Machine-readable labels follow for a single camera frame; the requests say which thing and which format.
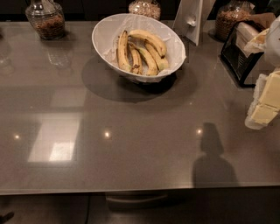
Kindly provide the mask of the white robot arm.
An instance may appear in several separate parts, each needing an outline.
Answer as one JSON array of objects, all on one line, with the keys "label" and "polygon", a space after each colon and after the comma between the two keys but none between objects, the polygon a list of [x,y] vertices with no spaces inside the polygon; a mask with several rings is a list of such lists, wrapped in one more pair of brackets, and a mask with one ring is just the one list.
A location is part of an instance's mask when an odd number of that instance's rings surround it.
[{"label": "white robot arm", "polygon": [[269,75],[259,75],[245,119],[248,128],[260,130],[280,112],[280,16],[270,28],[253,37],[244,50],[249,53],[264,53],[265,60],[275,68]]}]

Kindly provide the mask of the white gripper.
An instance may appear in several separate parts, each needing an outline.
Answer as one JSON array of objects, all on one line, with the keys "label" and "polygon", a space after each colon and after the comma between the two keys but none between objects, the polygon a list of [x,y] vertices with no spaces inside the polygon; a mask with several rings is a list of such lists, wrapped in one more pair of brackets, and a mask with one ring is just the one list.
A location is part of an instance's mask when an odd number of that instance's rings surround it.
[{"label": "white gripper", "polygon": [[277,116],[278,109],[280,109],[280,71],[271,73],[268,78],[261,73],[255,83],[253,101],[247,112],[245,126],[252,130],[262,129]]}]

